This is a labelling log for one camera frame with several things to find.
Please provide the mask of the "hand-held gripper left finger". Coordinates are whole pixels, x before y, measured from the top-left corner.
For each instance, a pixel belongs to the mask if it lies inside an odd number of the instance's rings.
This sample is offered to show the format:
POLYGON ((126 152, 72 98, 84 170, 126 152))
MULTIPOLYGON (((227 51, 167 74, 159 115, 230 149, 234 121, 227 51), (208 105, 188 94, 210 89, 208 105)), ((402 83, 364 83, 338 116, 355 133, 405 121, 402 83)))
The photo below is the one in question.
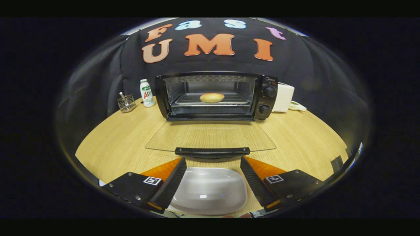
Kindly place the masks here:
POLYGON ((141 174, 125 173, 102 188, 136 207, 162 214, 170 205, 186 169, 186 160, 180 157, 141 174))

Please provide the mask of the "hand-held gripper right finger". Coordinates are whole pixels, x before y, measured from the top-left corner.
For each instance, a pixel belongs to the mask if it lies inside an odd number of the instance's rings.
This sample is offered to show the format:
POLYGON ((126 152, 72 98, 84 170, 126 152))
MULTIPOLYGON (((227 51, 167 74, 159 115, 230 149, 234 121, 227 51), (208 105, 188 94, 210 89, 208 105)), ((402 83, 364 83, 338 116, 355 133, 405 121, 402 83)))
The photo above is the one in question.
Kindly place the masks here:
POLYGON ((285 171, 247 156, 241 157, 240 168, 267 212, 297 206, 325 185, 324 181, 302 170, 285 171))

